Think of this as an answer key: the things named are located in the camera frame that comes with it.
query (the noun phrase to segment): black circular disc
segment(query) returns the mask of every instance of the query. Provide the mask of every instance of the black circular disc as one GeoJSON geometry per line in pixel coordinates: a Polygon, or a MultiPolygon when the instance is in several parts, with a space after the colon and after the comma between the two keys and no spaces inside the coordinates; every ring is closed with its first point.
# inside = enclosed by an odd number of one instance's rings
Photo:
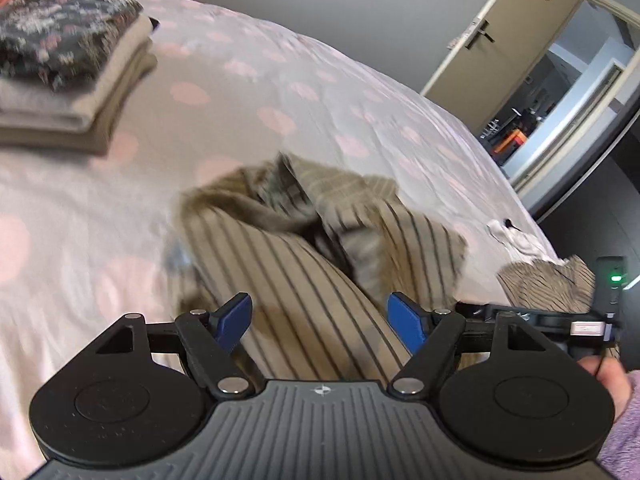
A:
{"type": "Polygon", "coordinates": [[[30,419],[48,458],[111,468],[177,449],[205,411],[199,387],[180,372],[110,360],[88,373],[63,368],[33,397],[30,419]]]}
{"type": "Polygon", "coordinates": [[[548,352],[512,352],[453,374],[441,388],[443,423],[471,450],[518,466],[595,455],[613,422],[607,391],[548,352]]]}

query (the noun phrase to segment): door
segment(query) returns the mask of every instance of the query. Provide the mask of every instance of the door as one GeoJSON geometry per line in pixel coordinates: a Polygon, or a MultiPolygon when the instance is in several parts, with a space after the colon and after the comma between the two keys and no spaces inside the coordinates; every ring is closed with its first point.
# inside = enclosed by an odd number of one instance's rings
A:
{"type": "Polygon", "coordinates": [[[422,95],[475,135],[504,105],[581,0],[489,0],[422,95]]]}

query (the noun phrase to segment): purple sleeve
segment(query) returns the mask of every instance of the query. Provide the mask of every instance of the purple sleeve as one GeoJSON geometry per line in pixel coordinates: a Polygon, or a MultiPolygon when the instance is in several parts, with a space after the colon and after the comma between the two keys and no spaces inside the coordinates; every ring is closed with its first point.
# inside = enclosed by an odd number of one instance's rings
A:
{"type": "Polygon", "coordinates": [[[640,370],[629,372],[633,393],[609,432],[598,461],[618,480],[640,480],[640,370]]]}

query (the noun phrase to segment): door handle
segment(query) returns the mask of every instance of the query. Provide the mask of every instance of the door handle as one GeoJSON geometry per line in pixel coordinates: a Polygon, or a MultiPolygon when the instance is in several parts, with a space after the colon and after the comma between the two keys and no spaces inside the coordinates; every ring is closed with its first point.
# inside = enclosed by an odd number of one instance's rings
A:
{"type": "Polygon", "coordinates": [[[468,38],[468,40],[466,40],[465,48],[470,49],[472,46],[474,46],[474,43],[478,40],[478,37],[480,35],[487,38],[489,41],[491,41],[491,43],[495,43],[494,38],[489,36],[489,33],[485,30],[488,27],[488,25],[489,25],[489,22],[487,20],[482,20],[478,28],[476,28],[476,30],[473,31],[473,33],[468,38]]]}

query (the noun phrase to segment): polka dot bedsheet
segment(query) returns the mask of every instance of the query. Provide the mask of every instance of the polka dot bedsheet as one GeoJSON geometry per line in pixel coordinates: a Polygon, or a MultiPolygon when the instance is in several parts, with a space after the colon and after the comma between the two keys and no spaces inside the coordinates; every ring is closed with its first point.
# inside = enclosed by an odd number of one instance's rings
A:
{"type": "Polygon", "coordinates": [[[43,459],[37,388],[126,312],[171,320],[165,243],[181,190],[279,150],[384,174],[468,241],[459,300],[505,302],[511,218],[554,255],[507,181],[452,115],[337,50],[191,0],[139,0],[159,63],[130,95],[107,156],[0,149],[0,477],[43,459]]]}

